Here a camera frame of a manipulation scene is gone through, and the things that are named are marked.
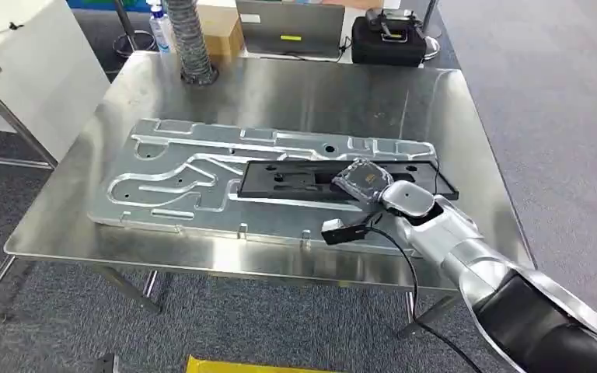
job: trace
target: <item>metal table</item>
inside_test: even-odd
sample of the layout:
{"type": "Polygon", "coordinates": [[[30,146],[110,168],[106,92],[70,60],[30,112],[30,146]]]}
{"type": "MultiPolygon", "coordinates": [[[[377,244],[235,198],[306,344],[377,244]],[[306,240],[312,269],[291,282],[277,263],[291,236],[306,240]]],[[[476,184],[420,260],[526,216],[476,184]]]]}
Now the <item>metal table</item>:
{"type": "MultiPolygon", "coordinates": [[[[213,237],[189,246],[182,233],[93,223],[86,216],[93,193],[130,129],[146,117],[429,141],[441,171],[460,190],[456,204],[476,220],[492,246],[533,267],[461,71],[242,58],[223,69],[214,85],[196,87],[182,83],[150,52],[131,56],[5,251],[32,260],[91,264],[154,311],[159,309],[147,297],[152,276],[141,293],[111,267],[412,286],[407,265],[392,254],[336,246],[289,249],[213,237]]],[[[428,321],[458,292],[423,260],[415,260],[415,266],[421,288],[445,295],[425,316],[428,321]]]]}

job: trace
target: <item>black case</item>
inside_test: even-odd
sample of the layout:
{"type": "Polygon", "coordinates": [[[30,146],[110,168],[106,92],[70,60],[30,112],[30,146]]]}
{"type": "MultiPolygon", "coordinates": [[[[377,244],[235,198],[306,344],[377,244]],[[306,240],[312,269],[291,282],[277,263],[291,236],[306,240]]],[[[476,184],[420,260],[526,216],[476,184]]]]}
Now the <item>black case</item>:
{"type": "Polygon", "coordinates": [[[406,43],[388,43],[381,33],[371,31],[365,17],[358,17],[351,29],[351,60],[355,64],[391,64],[416,68],[427,51],[427,43],[413,27],[406,43]]]}

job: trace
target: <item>silver hose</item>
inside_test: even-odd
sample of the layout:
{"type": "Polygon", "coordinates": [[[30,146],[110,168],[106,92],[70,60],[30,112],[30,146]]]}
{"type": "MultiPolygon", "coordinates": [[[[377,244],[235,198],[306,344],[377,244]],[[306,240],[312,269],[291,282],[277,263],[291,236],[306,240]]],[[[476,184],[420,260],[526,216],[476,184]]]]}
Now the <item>silver hose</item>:
{"type": "Polygon", "coordinates": [[[166,11],[175,32],[182,78],[190,84],[207,85],[216,80],[218,72],[209,61],[196,3],[197,0],[166,0],[166,11]]]}

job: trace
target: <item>laptop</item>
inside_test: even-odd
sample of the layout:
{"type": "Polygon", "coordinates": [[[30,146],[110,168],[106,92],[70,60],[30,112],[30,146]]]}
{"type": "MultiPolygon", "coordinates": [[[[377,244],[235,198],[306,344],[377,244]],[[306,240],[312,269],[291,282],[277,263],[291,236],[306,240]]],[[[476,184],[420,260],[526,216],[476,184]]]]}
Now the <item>laptop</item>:
{"type": "Polygon", "coordinates": [[[246,49],[253,53],[337,58],[341,5],[236,0],[246,49]]]}

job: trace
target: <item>cardboard box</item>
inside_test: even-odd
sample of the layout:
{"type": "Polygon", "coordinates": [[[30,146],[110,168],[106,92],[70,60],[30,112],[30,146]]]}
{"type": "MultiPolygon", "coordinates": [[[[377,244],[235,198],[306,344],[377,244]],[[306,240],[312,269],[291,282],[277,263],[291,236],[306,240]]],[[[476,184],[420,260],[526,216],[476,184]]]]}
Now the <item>cardboard box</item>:
{"type": "Polygon", "coordinates": [[[220,67],[232,62],[243,48],[243,33],[237,9],[198,5],[197,13],[211,63],[220,67]]]}

